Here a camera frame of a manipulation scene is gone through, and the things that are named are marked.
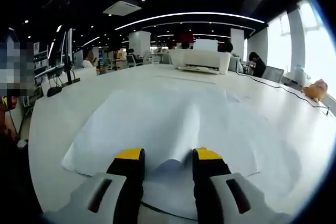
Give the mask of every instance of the black ceiling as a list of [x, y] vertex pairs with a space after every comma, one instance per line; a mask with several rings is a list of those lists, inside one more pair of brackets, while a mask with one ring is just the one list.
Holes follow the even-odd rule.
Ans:
[[[243, 29], [245, 37], [248, 37], [254, 30], [263, 29], [268, 21], [297, 2], [297, 0], [146, 0], [145, 2], [133, 0], [138, 2], [141, 10], [124, 17], [109, 17], [107, 14], [103, 14], [103, 11], [116, 1], [118, 0], [9, 0], [10, 15], [8, 20], [9, 25], [16, 30], [20, 40], [23, 41], [50, 43], [54, 39], [57, 27], [63, 25], [76, 29], [73, 32], [75, 47], [81, 46], [97, 36], [100, 36], [100, 39], [91, 43], [91, 46], [106, 44], [108, 46], [122, 46], [125, 44], [121, 42], [127, 40], [127, 35], [130, 32], [140, 29], [150, 31], [152, 36], [175, 35], [175, 37], [170, 36], [169, 39], [162, 37], [162, 41], [173, 40], [179, 33], [189, 29], [195, 34], [230, 36], [230, 28], [237, 26], [239, 29]], [[259, 19], [265, 23], [222, 15], [182, 15], [153, 19], [117, 31], [114, 30], [119, 26], [140, 19], [180, 12], [229, 13]], [[226, 41], [226, 38], [222, 37], [209, 38]]]

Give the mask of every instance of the plush toy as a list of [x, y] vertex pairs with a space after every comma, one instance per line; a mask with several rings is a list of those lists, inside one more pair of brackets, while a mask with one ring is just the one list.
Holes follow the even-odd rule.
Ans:
[[303, 87], [301, 92], [303, 92], [309, 98], [313, 99], [315, 102], [319, 102], [327, 93], [327, 90], [328, 85], [322, 79], [320, 79], [309, 87]]

